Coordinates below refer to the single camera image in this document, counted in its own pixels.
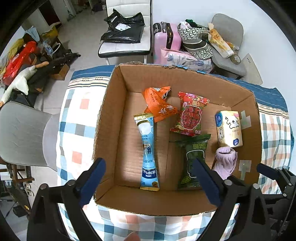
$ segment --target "red plastic bag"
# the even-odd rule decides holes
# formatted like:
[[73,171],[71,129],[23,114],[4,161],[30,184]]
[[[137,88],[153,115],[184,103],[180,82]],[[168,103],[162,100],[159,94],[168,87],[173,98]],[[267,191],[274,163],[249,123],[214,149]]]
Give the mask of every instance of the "red plastic bag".
[[19,56],[16,59],[12,58],[9,61],[6,67],[6,72],[3,75],[3,82],[5,85],[11,84],[11,82],[15,79],[20,67],[25,61],[27,61],[29,64],[32,63],[29,58],[29,54],[35,52],[36,50],[36,42],[30,41],[26,44],[25,48],[20,52]]

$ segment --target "cardboard box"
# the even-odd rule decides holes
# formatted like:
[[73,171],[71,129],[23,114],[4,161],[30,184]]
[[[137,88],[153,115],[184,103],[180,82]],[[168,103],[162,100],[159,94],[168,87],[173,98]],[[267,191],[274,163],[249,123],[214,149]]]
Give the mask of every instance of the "cardboard box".
[[50,77],[54,80],[65,80],[65,77],[69,71],[70,67],[67,64],[64,64],[62,67],[57,66],[54,69],[54,73]]
[[[184,157],[171,142],[184,135],[170,131],[178,115],[155,125],[155,161],[159,191],[141,190],[143,145],[133,116],[143,113],[146,102],[141,92],[148,87],[171,86],[168,103],[180,108],[179,91],[210,99],[203,109],[202,134],[210,133],[206,163],[212,167],[218,136],[215,114],[221,110],[245,111],[251,127],[242,130],[244,145],[236,148],[239,160],[251,160],[246,183],[257,183],[256,166],[261,162],[261,130],[254,94],[232,82],[177,67],[121,64],[116,66],[99,113],[94,158],[106,160],[106,173],[96,190],[96,203],[109,208],[145,215],[184,216],[215,209],[203,190],[177,191]],[[240,177],[238,163],[234,175]]]

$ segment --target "stuffed toy goose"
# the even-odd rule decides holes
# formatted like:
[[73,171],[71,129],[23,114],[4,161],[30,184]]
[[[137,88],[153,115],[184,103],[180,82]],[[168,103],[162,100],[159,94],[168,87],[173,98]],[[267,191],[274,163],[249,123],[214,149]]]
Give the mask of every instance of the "stuffed toy goose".
[[45,61],[37,65],[33,65],[22,70],[12,81],[12,83],[8,86],[7,90],[4,92],[1,101],[0,107],[4,105],[11,95],[12,90],[19,90],[23,92],[25,95],[29,93],[29,87],[27,81],[37,72],[38,68],[48,65],[49,62]]

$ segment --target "gray chair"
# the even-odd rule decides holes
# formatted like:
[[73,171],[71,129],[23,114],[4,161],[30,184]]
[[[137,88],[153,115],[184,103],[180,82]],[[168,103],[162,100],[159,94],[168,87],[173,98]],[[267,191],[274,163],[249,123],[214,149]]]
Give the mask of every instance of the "gray chair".
[[[218,13],[213,17],[212,24],[214,24],[214,28],[218,31],[218,33],[225,41],[231,42],[238,47],[241,46],[244,29],[239,21],[235,20],[234,18],[230,18],[227,15]],[[214,64],[217,65],[219,68],[237,74],[239,76],[246,75],[247,71],[243,63],[235,65],[234,63],[232,63],[230,58],[222,58],[222,56],[213,47],[212,51],[212,60]]]
[[59,114],[8,102],[0,110],[0,157],[12,164],[57,171],[58,128]]

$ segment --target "tissue pack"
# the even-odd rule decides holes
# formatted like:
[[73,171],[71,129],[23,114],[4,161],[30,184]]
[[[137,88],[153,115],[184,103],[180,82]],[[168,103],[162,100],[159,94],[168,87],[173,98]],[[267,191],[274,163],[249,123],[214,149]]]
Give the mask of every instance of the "tissue pack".
[[215,115],[219,147],[242,146],[242,131],[237,111],[223,110]]

